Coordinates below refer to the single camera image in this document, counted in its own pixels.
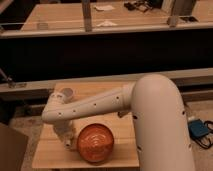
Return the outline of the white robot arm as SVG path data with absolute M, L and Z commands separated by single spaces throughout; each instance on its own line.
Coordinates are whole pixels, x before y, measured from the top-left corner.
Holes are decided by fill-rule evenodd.
M 140 171 L 196 171 L 183 100 L 164 75 L 147 74 L 68 104 L 51 96 L 42 120 L 54 124 L 113 112 L 132 114 Z

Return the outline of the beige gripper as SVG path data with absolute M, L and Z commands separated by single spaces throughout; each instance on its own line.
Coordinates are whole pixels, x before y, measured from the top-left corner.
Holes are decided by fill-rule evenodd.
M 72 139 L 74 128 L 72 121 L 60 121 L 53 125 L 53 130 L 60 139 Z

